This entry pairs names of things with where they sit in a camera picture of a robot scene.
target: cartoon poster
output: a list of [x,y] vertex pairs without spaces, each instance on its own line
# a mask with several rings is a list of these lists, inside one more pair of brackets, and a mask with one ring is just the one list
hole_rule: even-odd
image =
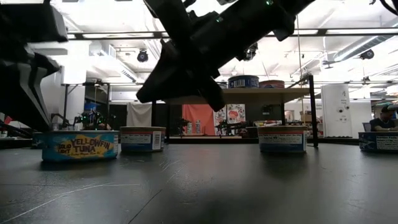
[[246,111],[244,105],[227,105],[228,124],[246,121]]
[[[214,120],[214,127],[217,127],[222,121],[226,120],[226,107],[224,106],[223,109],[213,112],[213,120]],[[225,128],[215,128],[215,133],[217,136],[224,136],[226,134]]]
[[[214,116],[214,126],[216,127],[222,121],[227,120],[228,124],[234,124],[246,121],[246,111],[245,106],[242,104],[239,105],[226,105],[223,109],[218,112],[213,113]],[[215,128],[215,133],[217,136],[226,135],[226,129]]]

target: shelf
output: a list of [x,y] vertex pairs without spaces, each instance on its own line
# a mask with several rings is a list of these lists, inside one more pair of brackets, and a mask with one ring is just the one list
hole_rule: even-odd
[[[226,104],[261,103],[279,105],[310,94],[309,88],[231,88],[224,89]],[[185,96],[164,100],[171,105],[204,105],[207,104],[200,96]]]

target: cap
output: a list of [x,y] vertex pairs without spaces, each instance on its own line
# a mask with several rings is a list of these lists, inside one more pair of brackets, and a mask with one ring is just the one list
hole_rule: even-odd
[[383,106],[383,108],[381,109],[381,112],[382,112],[382,113],[388,113],[388,112],[390,112],[390,111],[395,111],[395,109],[391,109],[391,108],[389,108],[389,106],[390,106],[390,105]]

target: dark table surface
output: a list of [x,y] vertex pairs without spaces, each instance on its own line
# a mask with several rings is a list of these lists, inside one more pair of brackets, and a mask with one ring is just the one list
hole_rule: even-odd
[[398,155],[321,144],[302,155],[257,145],[43,164],[0,151],[0,223],[398,223]]

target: yellowfin tuna can label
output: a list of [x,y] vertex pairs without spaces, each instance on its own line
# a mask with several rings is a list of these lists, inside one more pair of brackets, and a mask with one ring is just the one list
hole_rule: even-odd
[[104,159],[118,154],[118,134],[49,134],[43,148],[43,160],[65,161]]

